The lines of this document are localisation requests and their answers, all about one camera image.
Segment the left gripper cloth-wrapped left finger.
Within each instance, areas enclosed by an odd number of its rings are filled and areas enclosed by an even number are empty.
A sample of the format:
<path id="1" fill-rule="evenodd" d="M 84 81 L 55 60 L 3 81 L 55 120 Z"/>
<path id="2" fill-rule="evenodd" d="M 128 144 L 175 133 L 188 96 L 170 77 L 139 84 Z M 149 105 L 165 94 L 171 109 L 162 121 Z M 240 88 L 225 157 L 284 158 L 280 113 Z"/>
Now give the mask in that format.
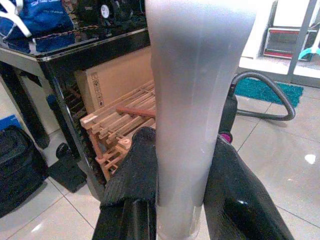
<path id="1" fill-rule="evenodd" d="M 141 127 L 105 186 L 92 240 L 156 240 L 156 131 Z"/>

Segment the left gripper glossy black right finger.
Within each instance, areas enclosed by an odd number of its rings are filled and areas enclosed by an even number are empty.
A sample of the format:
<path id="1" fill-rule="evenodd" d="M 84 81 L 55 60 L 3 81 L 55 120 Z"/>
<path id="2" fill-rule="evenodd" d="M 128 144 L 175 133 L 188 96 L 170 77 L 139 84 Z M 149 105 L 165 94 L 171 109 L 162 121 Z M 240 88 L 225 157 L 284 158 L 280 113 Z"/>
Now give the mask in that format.
<path id="1" fill-rule="evenodd" d="M 210 240 L 295 240 L 262 182 L 222 136 L 203 204 Z"/>

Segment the grey silver broom handle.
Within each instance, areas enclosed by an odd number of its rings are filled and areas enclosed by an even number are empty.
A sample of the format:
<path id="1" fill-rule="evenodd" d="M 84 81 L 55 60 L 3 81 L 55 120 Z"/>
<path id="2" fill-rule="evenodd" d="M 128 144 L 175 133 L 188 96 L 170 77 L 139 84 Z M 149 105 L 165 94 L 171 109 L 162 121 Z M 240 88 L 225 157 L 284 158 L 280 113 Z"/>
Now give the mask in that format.
<path id="1" fill-rule="evenodd" d="M 194 240 L 256 0 L 145 0 L 156 96 L 157 240 Z"/>

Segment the folded wooden rack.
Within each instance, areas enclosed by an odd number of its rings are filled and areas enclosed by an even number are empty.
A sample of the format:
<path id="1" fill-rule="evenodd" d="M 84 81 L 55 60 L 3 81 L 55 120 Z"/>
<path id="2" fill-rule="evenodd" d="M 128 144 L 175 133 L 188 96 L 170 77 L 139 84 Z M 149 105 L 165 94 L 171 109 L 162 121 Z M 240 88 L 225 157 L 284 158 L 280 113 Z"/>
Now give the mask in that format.
<path id="1" fill-rule="evenodd" d="M 155 84 L 151 80 L 111 104 L 80 119 L 106 181 L 127 155 L 133 135 L 142 127 L 156 127 Z"/>

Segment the black and magenta vacuum body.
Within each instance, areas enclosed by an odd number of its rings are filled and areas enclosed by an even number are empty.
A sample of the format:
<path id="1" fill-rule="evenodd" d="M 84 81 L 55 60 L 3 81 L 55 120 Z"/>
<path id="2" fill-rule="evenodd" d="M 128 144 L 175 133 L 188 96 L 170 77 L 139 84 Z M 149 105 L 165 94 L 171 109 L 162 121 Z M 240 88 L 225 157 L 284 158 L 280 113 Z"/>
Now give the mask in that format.
<path id="1" fill-rule="evenodd" d="M 218 133 L 229 143 L 232 143 L 233 141 L 231 130 L 235 121 L 237 109 L 238 101 L 236 96 L 228 95 L 223 107 Z"/>

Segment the brown cardboard box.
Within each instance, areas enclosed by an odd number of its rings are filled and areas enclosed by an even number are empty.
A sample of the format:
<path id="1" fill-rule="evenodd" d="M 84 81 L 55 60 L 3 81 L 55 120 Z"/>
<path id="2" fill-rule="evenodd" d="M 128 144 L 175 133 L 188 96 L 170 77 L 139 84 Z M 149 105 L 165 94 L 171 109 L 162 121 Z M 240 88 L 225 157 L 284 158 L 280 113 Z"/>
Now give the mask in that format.
<path id="1" fill-rule="evenodd" d="M 151 48 L 146 47 L 74 72 L 87 113 L 106 107 L 153 80 Z"/>

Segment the teal shaggy rug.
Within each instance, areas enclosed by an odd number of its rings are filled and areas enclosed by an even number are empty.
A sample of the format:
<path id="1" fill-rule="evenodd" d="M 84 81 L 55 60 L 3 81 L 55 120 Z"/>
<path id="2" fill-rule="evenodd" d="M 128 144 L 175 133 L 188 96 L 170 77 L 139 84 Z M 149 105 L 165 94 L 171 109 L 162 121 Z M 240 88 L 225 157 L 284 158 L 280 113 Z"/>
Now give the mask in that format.
<path id="1" fill-rule="evenodd" d="M 300 102 L 301 96 L 303 95 L 304 88 L 302 86 L 281 82 L 276 82 L 276 84 L 283 91 L 291 105 L 296 108 Z M 237 96 L 283 105 L 280 98 L 266 83 L 254 78 L 244 78 L 240 80 L 236 85 L 234 94 Z"/>

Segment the black backpack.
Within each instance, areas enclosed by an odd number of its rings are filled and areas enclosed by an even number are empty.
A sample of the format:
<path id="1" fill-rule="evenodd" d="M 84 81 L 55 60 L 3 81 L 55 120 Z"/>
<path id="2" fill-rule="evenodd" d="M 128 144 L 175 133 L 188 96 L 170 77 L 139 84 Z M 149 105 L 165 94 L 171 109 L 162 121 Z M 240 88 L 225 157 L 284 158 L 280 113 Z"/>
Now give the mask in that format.
<path id="1" fill-rule="evenodd" d="M 0 218 L 43 184 L 47 169 L 45 159 L 24 130 L 15 125 L 0 130 Z"/>

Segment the glossy black table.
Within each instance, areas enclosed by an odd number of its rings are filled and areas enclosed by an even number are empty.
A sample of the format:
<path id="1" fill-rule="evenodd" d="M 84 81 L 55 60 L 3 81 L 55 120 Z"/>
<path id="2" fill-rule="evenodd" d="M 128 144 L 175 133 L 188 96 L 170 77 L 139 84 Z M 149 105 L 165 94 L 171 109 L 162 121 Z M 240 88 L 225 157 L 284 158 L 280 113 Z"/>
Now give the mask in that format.
<path id="1" fill-rule="evenodd" d="M 116 57 L 132 53 L 150 45 L 147 28 L 141 28 L 113 37 L 98 37 L 70 44 L 66 47 L 56 47 L 52 51 L 32 53 L 27 50 L 9 48 L 0 39 L 0 74 L 3 74 L 7 93 L 17 105 L 27 129 L 37 143 L 44 146 L 49 137 L 42 126 L 32 97 L 23 86 L 15 70 L 25 71 L 38 78 L 37 84 L 43 88 L 47 97 L 53 96 L 56 108 L 53 114 L 71 147 L 75 158 L 79 160 L 80 168 L 87 175 L 91 194 L 101 200 L 105 187 L 97 180 L 93 168 L 88 161 L 87 153 L 81 142 L 81 135 L 76 129 L 72 114 L 67 105 L 63 90 L 75 78 L 76 70 L 89 69 Z"/>

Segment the blue box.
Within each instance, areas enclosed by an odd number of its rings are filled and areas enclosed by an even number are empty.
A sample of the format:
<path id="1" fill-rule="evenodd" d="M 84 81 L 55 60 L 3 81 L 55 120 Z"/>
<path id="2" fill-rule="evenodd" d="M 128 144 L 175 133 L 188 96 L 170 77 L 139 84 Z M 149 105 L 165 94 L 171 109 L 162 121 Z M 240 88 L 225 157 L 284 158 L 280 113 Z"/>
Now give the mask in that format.
<path id="1" fill-rule="evenodd" d="M 0 131 L 6 129 L 9 126 L 16 126 L 18 128 L 21 128 L 21 124 L 15 114 L 0 119 Z"/>

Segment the white shelf unit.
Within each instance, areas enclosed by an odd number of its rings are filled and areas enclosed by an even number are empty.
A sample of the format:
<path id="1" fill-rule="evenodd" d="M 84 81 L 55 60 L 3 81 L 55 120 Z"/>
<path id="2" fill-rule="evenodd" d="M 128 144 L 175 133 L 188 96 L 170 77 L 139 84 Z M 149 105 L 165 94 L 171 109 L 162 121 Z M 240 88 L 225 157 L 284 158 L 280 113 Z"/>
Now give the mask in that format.
<path id="1" fill-rule="evenodd" d="M 258 11 L 238 71 L 258 71 L 276 81 L 286 83 L 291 59 L 263 55 L 268 28 L 300 30 L 309 0 L 256 0 L 255 2 L 258 4 Z M 320 0 L 317 0 L 307 30 L 311 29 L 317 29 L 316 38 L 320 38 Z M 307 56 L 312 56 L 310 61 L 298 60 L 291 83 L 320 88 L 320 55 Z"/>

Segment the red and silver box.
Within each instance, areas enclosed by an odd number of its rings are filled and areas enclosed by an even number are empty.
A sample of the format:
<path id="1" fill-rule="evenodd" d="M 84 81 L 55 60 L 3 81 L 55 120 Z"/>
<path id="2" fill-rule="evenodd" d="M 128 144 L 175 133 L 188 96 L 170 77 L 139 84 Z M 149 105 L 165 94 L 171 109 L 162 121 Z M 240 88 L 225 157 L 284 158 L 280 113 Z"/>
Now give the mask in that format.
<path id="1" fill-rule="evenodd" d="M 263 55 L 291 60 L 299 33 L 299 28 L 268 28 L 263 48 Z M 316 28 L 307 30 L 300 52 L 312 47 L 317 33 L 318 29 Z M 309 62 L 311 59 L 311 55 L 306 55 L 301 59 L 301 61 Z"/>

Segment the black cooling fan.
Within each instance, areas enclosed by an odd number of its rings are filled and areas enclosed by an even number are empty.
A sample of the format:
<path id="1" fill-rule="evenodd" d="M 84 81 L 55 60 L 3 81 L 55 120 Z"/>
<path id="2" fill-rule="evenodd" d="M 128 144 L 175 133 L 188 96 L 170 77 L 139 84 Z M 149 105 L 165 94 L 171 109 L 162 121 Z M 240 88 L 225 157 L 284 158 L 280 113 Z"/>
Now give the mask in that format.
<path id="1" fill-rule="evenodd" d="M 145 0 L 77 0 L 75 16 L 84 26 L 136 25 L 145 21 Z"/>

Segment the teal plastic item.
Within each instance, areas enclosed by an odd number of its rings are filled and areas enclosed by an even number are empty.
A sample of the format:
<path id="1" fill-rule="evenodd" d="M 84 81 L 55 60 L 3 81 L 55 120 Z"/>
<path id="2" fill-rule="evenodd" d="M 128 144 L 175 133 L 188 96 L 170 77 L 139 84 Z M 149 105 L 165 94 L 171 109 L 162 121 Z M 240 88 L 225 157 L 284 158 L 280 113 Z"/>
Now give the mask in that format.
<path id="1" fill-rule="evenodd" d="M 320 56 L 320 38 L 316 38 L 313 45 L 309 48 L 304 49 L 298 56 L 298 60 L 301 60 L 302 58 L 304 58 L 305 56 L 311 54 L 317 54 Z"/>

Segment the grey metal post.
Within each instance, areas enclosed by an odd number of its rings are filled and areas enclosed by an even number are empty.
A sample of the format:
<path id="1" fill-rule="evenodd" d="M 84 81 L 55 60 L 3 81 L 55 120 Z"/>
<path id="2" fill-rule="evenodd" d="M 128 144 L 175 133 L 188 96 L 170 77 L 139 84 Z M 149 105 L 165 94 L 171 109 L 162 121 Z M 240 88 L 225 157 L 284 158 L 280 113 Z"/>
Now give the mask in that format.
<path id="1" fill-rule="evenodd" d="M 294 76 L 294 70 L 295 70 L 295 67 L 298 62 L 299 54 L 303 48 L 306 33 L 308 31 L 309 24 L 310 24 L 310 21 L 311 21 L 312 15 L 313 15 L 313 11 L 315 9 L 316 4 L 317 4 L 317 0 L 309 0 L 309 2 L 308 2 L 307 9 L 306 9 L 306 12 L 304 15 L 304 19 L 303 19 L 302 25 L 300 27 L 299 34 L 297 36 L 295 46 L 293 48 L 292 58 L 291 58 L 288 72 L 286 75 L 286 80 L 285 80 L 286 83 L 292 82 L 292 78 Z"/>

